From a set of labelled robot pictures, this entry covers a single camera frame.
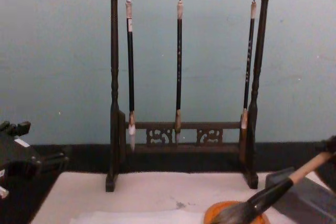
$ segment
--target white table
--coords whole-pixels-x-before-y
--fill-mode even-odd
[[[44,201],[33,224],[68,224],[91,212],[154,212],[183,209],[204,213],[225,200],[246,201],[265,187],[267,173],[259,173],[259,189],[250,189],[238,173],[134,173],[119,175],[113,193],[105,192],[105,174],[63,173]],[[326,187],[311,173],[307,176]],[[273,223],[294,223],[273,208],[265,214]]]

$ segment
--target white label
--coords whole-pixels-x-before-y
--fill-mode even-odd
[[[25,141],[23,141],[23,140],[21,140],[21,139],[19,139],[19,138],[15,139],[14,141],[15,141],[16,143],[22,145],[24,148],[27,148],[27,147],[30,146],[30,145],[27,144]]]
[[[128,31],[133,31],[131,18],[128,20]]]

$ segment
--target dark wooden frame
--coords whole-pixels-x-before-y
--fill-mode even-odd
[[[269,0],[261,0],[257,45],[253,70],[251,101],[248,107],[246,138],[242,137],[242,119],[237,122],[182,122],[181,129],[197,130],[196,143],[173,143],[174,122],[137,122],[137,129],[145,129],[147,143],[137,144],[136,153],[236,153],[241,164],[241,171],[250,188],[258,187],[255,172],[255,130],[257,122],[257,97],[259,78],[265,41],[267,6]],[[130,146],[126,144],[128,122],[118,105],[118,0],[111,0],[111,112],[110,112],[110,170],[106,178],[106,191],[114,191],[120,172],[120,165],[131,155]],[[224,129],[240,129],[239,143],[223,142]]]

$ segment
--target wooden post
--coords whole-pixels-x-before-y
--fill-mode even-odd
[[[255,130],[258,114],[257,97],[259,89],[259,77],[261,73],[261,63],[263,60],[262,56],[264,52],[267,6],[268,6],[268,0],[261,0],[256,55],[253,69],[251,102],[248,108],[247,140],[246,140],[245,153],[243,154],[242,158],[240,158],[240,161],[242,162],[244,167],[244,174],[245,178],[247,179],[247,184],[249,185],[250,188],[253,189],[256,189],[258,187],[258,176],[254,169],[255,140],[256,140]]]
[[[119,173],[119,105],[118,105],[118,0],[111,0],[111,111],[110,111],[110,170],[106,177],[106,191],[114,191]]]

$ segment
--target ink stain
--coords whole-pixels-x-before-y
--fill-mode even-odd
[[[181,208],[185,208],[185,207],[186,207],[185,204],[183,204],[182,202],[179,202],[179,201],[176,202],[176,206],[177,206],[178,209],[181,209]]]

